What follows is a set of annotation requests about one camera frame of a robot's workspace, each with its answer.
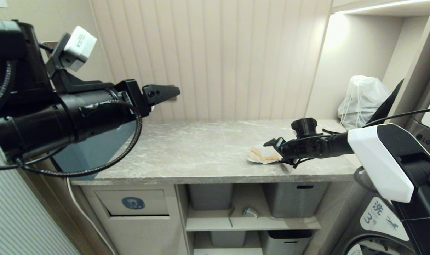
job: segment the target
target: drawstring bag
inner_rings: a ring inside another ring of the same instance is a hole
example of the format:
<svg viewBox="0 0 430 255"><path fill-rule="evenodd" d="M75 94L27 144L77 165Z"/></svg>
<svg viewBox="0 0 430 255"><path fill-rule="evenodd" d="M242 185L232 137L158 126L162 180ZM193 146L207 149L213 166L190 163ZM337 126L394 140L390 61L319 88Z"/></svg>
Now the drawstring bag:
<svg viewBox="0 0 430 255"><path fill-rule="evenodd" d="M353 76L345 99L338 108L341 124L347 130L364 126L389 95L379 79L363 75Z"/></svg>

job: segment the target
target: recessed shelf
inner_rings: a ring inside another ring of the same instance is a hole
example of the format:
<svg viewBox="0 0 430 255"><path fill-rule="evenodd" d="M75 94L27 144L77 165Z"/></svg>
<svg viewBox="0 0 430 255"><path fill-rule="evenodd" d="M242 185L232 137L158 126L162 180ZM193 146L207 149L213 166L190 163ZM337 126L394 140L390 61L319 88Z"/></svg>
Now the recessed shelf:
<svg viewBox="0 0 430 255"><path fill-rule="evenodd" d="M229 210L188 210L186 231L234 231L234 230L288 230L320 229L315 216L310 218L274 218L268 209L267 201L259 183L234 185L231 216L232 226L228 219ZM246 206L259 212L259 218L243 216Z"/></svg>
<svg viewBox="0 0 430 255"><path fill-rule="evenodd" d="M209 232L197 232L194 237L194 255L262 255L257 231L248 231L242 248L213 247Z"/></svg>

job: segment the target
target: countertop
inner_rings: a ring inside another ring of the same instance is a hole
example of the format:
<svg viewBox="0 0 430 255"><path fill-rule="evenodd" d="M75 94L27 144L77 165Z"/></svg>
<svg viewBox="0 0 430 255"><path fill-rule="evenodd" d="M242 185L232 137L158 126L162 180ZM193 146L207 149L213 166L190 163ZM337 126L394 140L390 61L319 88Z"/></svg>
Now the countertop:
<svg viewBox="0 0 430 255"><path fill-rule="evenodd" d="M344 132L335 120L322 128ZM295 138L292 120L145 123L137 145L115 166L75 185L351 181L355 155L314 159L296 169L283 163L246 160L251 146L272 138Z"/></svg>

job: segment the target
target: drawer label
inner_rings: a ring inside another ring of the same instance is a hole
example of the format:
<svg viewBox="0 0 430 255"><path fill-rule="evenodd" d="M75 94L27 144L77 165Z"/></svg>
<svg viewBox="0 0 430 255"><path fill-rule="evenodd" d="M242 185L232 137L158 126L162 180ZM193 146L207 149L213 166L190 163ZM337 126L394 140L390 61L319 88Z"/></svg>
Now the drawer label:
<svg viewBox="0 0 430 255"><path fill-rule="evenodd" d="M124 197L122 199L122 203L126 208L134 210L142 209L145 207L144 201L137 197Z"/></svg>

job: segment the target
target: light fixture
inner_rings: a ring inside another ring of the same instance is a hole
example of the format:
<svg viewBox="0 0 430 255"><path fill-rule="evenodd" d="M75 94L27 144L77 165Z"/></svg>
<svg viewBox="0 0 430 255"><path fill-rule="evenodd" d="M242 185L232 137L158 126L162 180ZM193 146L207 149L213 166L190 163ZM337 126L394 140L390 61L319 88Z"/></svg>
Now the light fixture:
<svg viewBox="0 0 430 255"><path fill-rule="evenodd" d="M343 10L343 11L338 11L336 13L348 14L348 13L354 13L354 12L359 12L359 11L364 11L364 10L373 10L373 9L378 9L378 8L396 6L396 5L407 5L407 4L413 4L413 3L419 3L419 2L428 2L428 1L430 1L430 0L406 0L406 1L389 3L389 4L383 4L383 5L374 5L374 6L364 7L364 8L357 8L357 9L352 9L352 10Z"/></svg>

